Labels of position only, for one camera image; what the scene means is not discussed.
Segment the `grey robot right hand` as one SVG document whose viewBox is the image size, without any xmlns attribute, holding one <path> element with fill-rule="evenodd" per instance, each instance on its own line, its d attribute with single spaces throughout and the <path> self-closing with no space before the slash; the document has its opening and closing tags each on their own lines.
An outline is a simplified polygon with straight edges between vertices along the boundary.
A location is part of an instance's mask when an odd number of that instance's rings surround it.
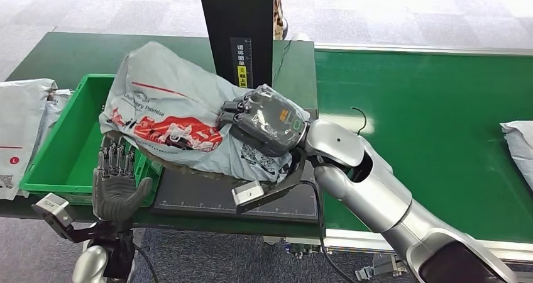
<svg viewBox="0 0 533 283">
<path fill-rule="evenodd" d="M 303 138 L 310 113 L 263 84 L 223 102 L 218 129 L 230 125 L 230 135 L 268 157 L 281 157 Z"/>
</svg>

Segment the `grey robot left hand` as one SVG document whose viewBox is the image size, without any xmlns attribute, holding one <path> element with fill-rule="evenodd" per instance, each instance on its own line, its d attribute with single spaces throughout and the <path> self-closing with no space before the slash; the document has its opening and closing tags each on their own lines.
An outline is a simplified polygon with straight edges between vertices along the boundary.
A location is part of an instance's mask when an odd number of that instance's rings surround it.
<svg viewBox="0 0 533 283">
<path fill-rule="evenodd" d="M 102 138 L 92 176 L 92 208 L 100 220 L 131 219 L 151 193 L 151 177 L 136 181 L 135 151 L 122 138 Z"/>
</svg>

